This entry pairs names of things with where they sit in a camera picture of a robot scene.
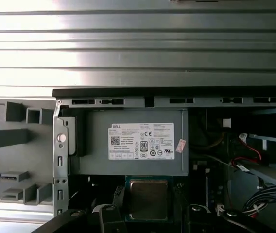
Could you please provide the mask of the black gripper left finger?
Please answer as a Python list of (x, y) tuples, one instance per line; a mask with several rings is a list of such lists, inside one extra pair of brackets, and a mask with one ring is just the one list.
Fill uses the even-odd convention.
[(118, 186), (111, 204), (96, 206), (91, 213), (68, 209), (35, 229), (35, 233), (125, 233), (126, 224), (120, 213), (125, 187)]

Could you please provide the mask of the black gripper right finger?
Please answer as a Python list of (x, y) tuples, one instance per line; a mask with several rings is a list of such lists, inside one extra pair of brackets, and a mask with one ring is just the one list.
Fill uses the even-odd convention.
[(175, 187), (175, 208), (181, 214), (183, 233), (275, 233), (276, 230), (252, 218), (260, 208), (247, 212), (225, 209), (211, 212), (208, 207), (189, 204), (181, 184)]

